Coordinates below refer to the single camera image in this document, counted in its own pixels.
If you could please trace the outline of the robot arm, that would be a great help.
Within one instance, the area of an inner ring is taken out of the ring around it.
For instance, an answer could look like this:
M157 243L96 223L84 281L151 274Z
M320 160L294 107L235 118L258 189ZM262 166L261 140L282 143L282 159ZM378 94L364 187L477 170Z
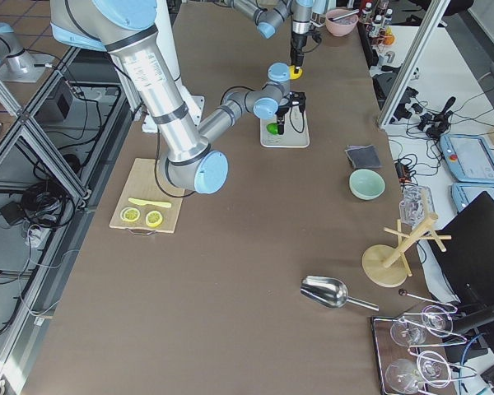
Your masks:
M165 6L164 1L52 1L51 28L63 44L106 52L121 62L167 143L157 170L176 188L215 193L226 182L229 165L213 142L245 113L272 119L290 95L291 70L274 63L261 90L233 91L194 123L157 44L156 16Z
M319 32L311 23L313 1L278 1L272 9L261 8L256 1L237 0L224 1L224 3L248 17L265 39L273 37L285 20L290 17L290 74L292 80L301 77L304 57L308 53L305 50L308 38L311 37L317 44L321 42Z

